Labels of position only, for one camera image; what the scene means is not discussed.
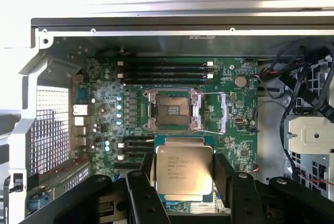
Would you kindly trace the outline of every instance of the red wire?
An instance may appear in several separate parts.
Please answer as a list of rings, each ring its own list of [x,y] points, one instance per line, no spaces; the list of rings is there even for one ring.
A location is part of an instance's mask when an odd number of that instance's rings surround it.
[[[303,175],[303,174],[300,174],[300,176],[303,177],[304,179],[306,179],[307,181],[317,182],[317,183],[325,183],[325,184],[329,184],[329,185],[334,186],[334,183],[331,183],[331,182],[329,182],[329,181],[325,181],[325,180],[315,180],[315,179],[308,179],[308,178],[306,178],[306,176]]]

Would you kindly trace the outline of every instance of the mesh panel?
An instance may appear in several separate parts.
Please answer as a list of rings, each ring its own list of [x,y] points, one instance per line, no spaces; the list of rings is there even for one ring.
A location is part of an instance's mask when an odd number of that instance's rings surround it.
[[[82,169],[79,173],[74,175],[73,178],[65,184],[64,190],[67,192],[72,187],[78,185],[81,181],[83,181],[86,177],[88,177],[88,174],[89,174],[89,168]]]
[[[69,158],[69,89],[37,86],[37,117],[31,128],[31,173],[46,173]]]

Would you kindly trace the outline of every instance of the cpu socket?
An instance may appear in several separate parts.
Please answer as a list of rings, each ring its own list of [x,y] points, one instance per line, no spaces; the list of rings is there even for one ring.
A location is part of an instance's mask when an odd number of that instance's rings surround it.
[[[159,88],[144,92],[148,98],[148,123],[155,133],[185,133],[201,129],[202,94],[195,89]]]

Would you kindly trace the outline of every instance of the black plastic frame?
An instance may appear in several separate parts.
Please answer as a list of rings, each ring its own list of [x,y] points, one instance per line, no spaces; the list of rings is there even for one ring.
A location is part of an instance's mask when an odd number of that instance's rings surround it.
[[[32,28],[40,31],[152,31],[152,30],[307,30],[334,29],[330,16],[202,16],[202,17],[115,17],[34,18]]]

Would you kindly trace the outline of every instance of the green circuit board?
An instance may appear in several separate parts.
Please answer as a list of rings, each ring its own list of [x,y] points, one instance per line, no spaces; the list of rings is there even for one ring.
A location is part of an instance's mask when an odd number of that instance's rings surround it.
[[[91,124],[99,124],[91,132],[88,143],[94,174],[105,174],[116,180],[126,170],[139,169],[146,151],[154,148],[154,138],[165,135],[164,129],[183,130],[177,125],[161,126],[162,132],[145,129],[150,102],[145,92],[169,89],[166,96],[182,96],[176,88],[194,89],[203,93],[200,108],[201,129],[207,132],[186,134],[210,135],[214,151],[224,153],[237,171],[252,172],[257,159],[257,129],[254,113],[257,108],[257,61],[246,58],[220,57],[119,57],[89,58],[82,70],[84,79],[77,81],[77,104],[90,103]],[[241,85],[235,78],[242,76]],[[178,114],[178,108],[168,113]],[[133,140],[139,141],[132,146]],[[126,152],[118,144],[127,141]],[[168,210],[184,209],[180,204]]]

